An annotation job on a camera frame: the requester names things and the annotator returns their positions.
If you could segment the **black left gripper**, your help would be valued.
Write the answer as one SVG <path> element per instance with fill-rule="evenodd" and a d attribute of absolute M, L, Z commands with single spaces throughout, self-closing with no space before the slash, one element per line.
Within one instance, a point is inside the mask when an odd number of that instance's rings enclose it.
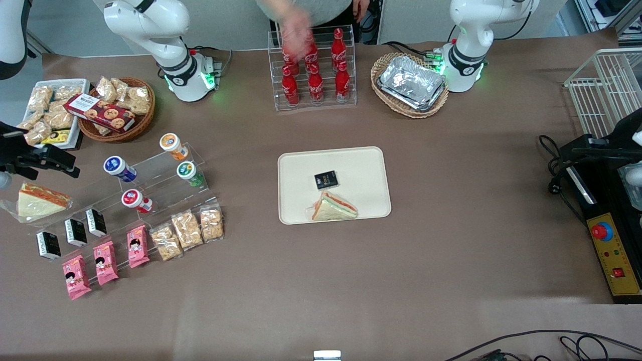
<path fill-rule="evenodd" d="M 607 149 L 572 148 L 572 153 L 579 154 L 576 162 L 598 161 L 609 158 L 609 150 L 616 151 L 617 156 L 630 158 L 633 162 L 641 160 L 641 108 L 617 122 L 614 130 L 607 137 Z"/>

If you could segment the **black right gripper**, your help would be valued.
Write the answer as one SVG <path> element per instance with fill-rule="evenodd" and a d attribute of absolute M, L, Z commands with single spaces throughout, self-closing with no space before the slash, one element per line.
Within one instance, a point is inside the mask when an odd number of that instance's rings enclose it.
<path fill-rule="evenodd" d="M 18 171 L 18 168 L 37 167 L 45 169 L 45 163 L 52 164 L 50 169 L 62 172 L 71 178 L 80 176 L 80 169 L 74 166 L 76 157 L 56 146 L 43 146 L 41 150 L 29 145 L 25 135 L 28 131 L 1 122 L 1 161 L 2 170 Z"/>

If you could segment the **person's right hand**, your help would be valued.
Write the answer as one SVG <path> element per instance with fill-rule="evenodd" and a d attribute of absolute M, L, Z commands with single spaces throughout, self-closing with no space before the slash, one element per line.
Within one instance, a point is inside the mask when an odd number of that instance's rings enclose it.
<path fill-rule="evenodd" d="M 311 21 L 308 13 L 291 3 L 281 4 L 275 10 L 283 38 L 283 48 L 293 60 L 300 60 L 308 52 L 308 31 Z"/>

